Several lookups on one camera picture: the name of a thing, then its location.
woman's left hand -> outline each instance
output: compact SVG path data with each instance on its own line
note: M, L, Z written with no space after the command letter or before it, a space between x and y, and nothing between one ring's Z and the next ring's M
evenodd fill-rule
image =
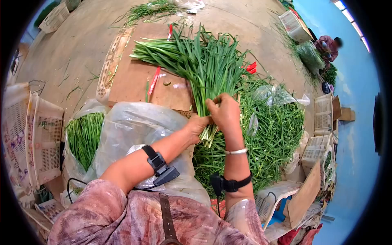
M199 135L208 124L212 123L213 121L211 116L199 117L198 115L193 115L183 130L189 134L191 143L197 144L200 142Z

black wrist strap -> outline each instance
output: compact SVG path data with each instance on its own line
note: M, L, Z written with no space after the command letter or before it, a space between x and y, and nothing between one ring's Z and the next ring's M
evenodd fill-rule
M239 188L246 186L252 180L252 173L250 173L249 177L243 179L241 181L236 180L227 180L225 177L221 176L222 187L227 192L236 192Z
M148 156L148 163L151 165L151 167L154 169L154 172L159 176L161 172L158 172L162 167L166 166L166 161L162 157L162 155L159 152L155 152L154 149L149 146L145 145L142 147L144 152Z

floral pink shirt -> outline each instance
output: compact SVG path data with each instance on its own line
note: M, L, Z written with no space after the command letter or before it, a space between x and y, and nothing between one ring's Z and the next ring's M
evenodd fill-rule
M169 196L178 240L188 244L261 244L253 200L242 200L220 219L209 207ZM165 240L158 192L124 192L106 180L93 180L55 222L48 244L160 244Z

bunch of chives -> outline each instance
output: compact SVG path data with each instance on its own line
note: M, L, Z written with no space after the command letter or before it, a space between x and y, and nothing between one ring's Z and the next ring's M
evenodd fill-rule
M285 105L266 104L264 100L254 100L252 93L264 80L247 80L247 89L240 91L241 126L247 152L249 168L253 174L253 190L258 190L279 181L281 170L290 161L293 152L299 145L303 134L304 112L296 103ZM251 115L255 113L259 128L254 136L247 135ZM217 133L211 148L195 146L193 165L195 178L202 183L210 197L215 198L210 185L209 176L215 172L223 174L225 166L225 139L221 132Z
M242 89L245 70L245 53L236 50L238 41L230 34L219 34L216 38L202 25L192 39L190 26L188 36L182 36L184 26L173 30L171 42L156 39L136 42L130 57L159 65L189 80L199 116L208 116L206 99L214 99L221 93L233 96ZM218 128L208 125L200 135L201 141L211 147Z
M149 16L150 18L152 16L155 16L155 18L153 20L145 20L144 22L154 22L159 20L160 18L173 15L178 10L179 8L175 4L169 3L168 0L155 0L147 4L136 5L129 9L128 12L125 14L128 15L128 20L125 23L125 26L130 27L136 25L138 20L146 16Z
M103 113L90 113L67 125L69 149L87 171L98 148L103 123Z

